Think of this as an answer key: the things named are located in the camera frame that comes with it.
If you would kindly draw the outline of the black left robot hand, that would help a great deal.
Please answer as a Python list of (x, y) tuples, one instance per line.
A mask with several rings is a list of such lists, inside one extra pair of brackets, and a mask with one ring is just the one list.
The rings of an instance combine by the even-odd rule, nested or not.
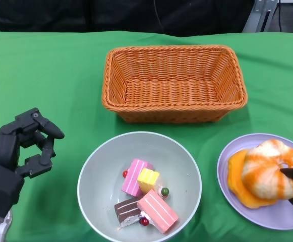
[(24, 179), (51, 170), (54, 141), (64, 136), (38, 108), (16, 116), (0, 128), (0, 222), (18, 203)]

